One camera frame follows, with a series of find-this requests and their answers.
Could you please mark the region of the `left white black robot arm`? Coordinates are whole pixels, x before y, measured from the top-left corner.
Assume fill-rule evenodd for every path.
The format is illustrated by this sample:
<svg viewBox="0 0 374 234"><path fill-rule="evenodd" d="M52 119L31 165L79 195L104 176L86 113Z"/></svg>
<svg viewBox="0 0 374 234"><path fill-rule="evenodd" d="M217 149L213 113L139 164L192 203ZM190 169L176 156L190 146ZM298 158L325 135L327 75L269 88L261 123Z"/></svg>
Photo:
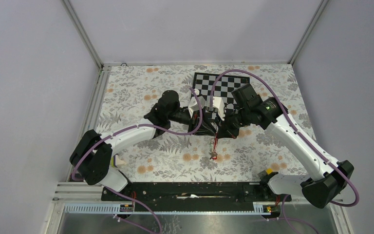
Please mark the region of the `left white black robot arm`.
<svg viewBox="0 0 374 234"><path fill-rule="evenodd" d="M154 139L163 133L171 133L171 122L192 125L185 134L194 135L199 130L209 130L208 135L216 131L205 120L205 111L215 111L224 119L224 102L221 97L203 97L198 90L191 89L193 98L187 107L181 107L176 91L163 92L156 104L138 123L112 133L99 134L88 130L74 149L70 163L73 166L73 180L84 180L88 185L100 184L110 190L119 200L131 196L129 180L119 171L113 169L111 158L120 151L141 141Z"/></svg>

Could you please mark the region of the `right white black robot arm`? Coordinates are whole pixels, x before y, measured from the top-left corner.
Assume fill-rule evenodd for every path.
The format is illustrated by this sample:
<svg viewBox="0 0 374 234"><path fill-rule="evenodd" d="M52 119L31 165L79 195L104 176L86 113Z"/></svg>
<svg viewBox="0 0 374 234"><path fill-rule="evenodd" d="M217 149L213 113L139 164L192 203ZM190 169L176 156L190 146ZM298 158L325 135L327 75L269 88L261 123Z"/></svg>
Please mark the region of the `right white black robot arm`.
<svg viewBox="0 0 374 234"><path fill-rule="evenodd" d="M324 208L347 186L354 166L327 154L294 123L293 118L274 97L262 100L250 84L233 90L238 110L220 124L218 137L234 138L239 129L255 124L278 139L302 164L305 175L261 176L260 194L271 201L278 195L303 196L313 206Z"/></svg>

